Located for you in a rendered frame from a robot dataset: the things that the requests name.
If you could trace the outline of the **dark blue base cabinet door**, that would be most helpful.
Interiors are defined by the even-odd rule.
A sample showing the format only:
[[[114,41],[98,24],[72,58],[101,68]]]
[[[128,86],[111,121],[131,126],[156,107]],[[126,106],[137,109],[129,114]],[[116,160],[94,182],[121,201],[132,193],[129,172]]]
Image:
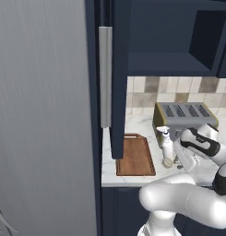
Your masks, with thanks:
[[[138,193],[139,187],[102,188],[103,236],[137,236],[149,217]]]

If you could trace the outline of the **dark blue tall side panel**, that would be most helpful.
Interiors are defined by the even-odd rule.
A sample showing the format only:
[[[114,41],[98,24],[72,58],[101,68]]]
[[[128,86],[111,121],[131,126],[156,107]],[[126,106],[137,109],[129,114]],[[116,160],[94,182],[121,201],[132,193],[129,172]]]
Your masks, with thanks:
[[[86,28],[89,63],[89,99],[91,114],[91,136],[94,168],[97,236],[102,234],[101,219],[101,144],[99,58],[98,58],[98,0],[85,0]]]

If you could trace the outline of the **dark blue wall cabinet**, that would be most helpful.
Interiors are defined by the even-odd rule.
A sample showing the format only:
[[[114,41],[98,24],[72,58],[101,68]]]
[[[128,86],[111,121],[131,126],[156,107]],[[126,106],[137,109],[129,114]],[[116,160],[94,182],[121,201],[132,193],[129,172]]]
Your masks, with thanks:
[[[213,76],[226,41],[226,0],[132,0],[128,74]]]

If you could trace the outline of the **white spray bottle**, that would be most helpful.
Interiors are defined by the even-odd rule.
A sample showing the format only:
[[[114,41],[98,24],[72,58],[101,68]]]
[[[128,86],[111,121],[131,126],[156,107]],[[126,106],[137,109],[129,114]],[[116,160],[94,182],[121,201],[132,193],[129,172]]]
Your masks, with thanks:
[[[173,148],[173,142],[170,138],[170,132],[168,126],[158,126],[157,131],[161,133],[162,135],[162,141],[161,141],[161,149],[162,149],[162,155],[163,155],[163,164],[171,168],[173,165],[175,156],[174,156],[174,148]]]

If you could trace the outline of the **grey steel fridge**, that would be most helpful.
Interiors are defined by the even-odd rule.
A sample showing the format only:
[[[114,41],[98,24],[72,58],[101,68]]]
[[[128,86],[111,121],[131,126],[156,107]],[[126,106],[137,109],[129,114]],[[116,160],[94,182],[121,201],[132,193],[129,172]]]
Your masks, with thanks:
[[[13,236],[97,236],[90,0],[0,0],[0,209]]]

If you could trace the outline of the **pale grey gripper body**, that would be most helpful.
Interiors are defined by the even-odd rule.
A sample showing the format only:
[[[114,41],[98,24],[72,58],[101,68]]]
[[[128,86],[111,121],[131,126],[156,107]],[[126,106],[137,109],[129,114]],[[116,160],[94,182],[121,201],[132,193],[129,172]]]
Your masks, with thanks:
[[[193,171],[198,167],[197,155],[190,149],[182,147],[180,144],[180,139],[177,139],[173,143],[173,147],[176,156],[178,157],[187,172]]]

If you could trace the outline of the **dark blue open cabinet door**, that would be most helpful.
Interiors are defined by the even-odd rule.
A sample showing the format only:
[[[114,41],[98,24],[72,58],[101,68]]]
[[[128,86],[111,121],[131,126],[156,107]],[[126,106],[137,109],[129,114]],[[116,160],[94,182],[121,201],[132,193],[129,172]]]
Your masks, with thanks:
[[[124,152],[125,102],[128,72],[131,0],[113,0],[112,158]]]

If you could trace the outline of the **brown wooden cutting board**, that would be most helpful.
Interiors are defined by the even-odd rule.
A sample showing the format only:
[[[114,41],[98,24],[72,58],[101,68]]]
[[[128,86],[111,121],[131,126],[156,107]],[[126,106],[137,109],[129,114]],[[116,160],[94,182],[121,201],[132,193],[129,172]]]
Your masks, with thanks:
[[[117,176],[155,176],[148,140],[140,134],[125,134],[124,155],[116,161]]]

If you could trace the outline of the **grey and gold toaster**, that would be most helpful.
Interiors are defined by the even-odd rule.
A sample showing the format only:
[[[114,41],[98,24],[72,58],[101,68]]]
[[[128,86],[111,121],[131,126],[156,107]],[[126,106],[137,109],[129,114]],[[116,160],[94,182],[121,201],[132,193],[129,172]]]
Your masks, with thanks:
[[[158,126],[170,128],[170,139],[176,140],[189,127],[199,128],[203,124],[219,127],[219,120],[204,102],[156,102],[152,126],[159,147],[162,144],[162,134]]]

